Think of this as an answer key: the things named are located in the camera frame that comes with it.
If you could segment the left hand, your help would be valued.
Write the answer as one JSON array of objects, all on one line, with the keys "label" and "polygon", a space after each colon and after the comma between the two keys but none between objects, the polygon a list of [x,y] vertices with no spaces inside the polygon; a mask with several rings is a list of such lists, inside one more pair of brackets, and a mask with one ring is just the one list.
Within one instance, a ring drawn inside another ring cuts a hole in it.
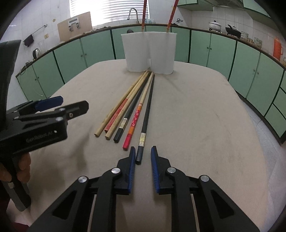
[{"label": "left hand", "polygon": [[[12,171],[12,174],[16,173],[17,179],[21,183],[28,183],[31,178],[31,156],[30,153],[26,153],[21,156],[17,165],[13,164],[16,169]],[[1,163],[1,181],[11,182],[12,175]]]}]

